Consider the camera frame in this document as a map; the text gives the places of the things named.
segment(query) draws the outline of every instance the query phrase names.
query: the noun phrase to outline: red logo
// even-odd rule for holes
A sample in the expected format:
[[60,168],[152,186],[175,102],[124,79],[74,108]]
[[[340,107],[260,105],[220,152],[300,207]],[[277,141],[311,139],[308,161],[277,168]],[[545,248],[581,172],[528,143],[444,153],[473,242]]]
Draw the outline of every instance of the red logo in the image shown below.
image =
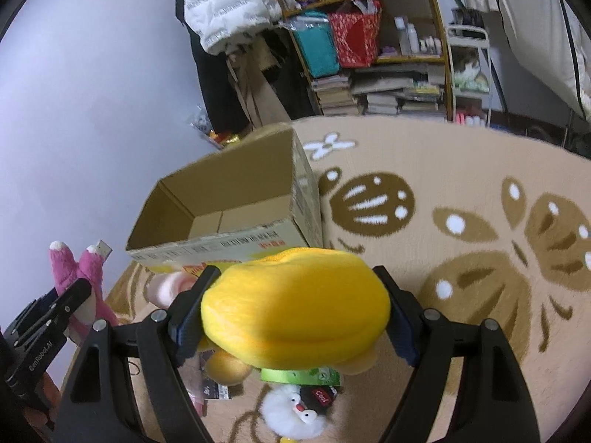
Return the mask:
[[314,396],[322,406],[330,406],[332,402],[332,399],[329,397],[329,394],[326,393],[322,388],[315,389]]

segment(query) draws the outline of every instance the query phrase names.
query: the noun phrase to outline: white flower pattern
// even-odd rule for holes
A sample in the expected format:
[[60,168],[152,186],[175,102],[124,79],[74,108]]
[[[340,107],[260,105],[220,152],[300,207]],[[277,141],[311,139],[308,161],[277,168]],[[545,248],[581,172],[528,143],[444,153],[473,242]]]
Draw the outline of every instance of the white flower pattern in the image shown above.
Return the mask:
[[304,144],[304,150],[313,152],[312,161],[326,157],[333,150],[346,150],[357,146],[356,141],[339,141],[339,133],[333,131],[324,135],[323,141],[309,141]]

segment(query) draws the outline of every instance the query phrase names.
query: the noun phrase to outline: red gift bag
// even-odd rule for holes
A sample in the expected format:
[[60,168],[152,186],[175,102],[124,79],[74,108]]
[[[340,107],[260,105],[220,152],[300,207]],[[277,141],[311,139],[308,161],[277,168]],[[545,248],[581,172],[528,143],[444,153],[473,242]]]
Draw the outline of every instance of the red gift bag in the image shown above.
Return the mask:
[[374,0],[373,3],[378,9],[375,14],[329,14],[339,64],[343,68],[371,66],[378,55],[377,38],[382,10],[379,1]]

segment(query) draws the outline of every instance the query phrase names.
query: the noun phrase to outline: white fluffy keychain toy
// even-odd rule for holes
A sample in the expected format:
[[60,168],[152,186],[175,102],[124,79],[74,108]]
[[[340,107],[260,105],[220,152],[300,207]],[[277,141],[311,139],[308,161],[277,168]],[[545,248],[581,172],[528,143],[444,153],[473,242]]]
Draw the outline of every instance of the white fluffy keychain toy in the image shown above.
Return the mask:
[[335,398],[332,386],[281,384],[263,399],[261,414],[267,426],[283,438],[317,438],[328,425],[326,414]]

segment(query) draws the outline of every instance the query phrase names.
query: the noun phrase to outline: pink plush toy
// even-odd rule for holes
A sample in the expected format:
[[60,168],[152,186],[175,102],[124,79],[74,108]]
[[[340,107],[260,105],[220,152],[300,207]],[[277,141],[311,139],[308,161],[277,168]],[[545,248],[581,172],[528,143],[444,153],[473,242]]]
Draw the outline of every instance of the pink plush toy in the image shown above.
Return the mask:
[[92,286],[92,294],[88,300],[70,318],[69,337],[74,343],[78,346],[82,345],[90,327],[99,318],[105,319],[111,326],[118,324],[113,310],[103,301],[102,282],[105,261],[96,246],[92,245],[85,249],[80,261],[76,262],[66,243],[54,241],[49,245],[49,259],[58,295],[61,296],[78,278],[86,278]]

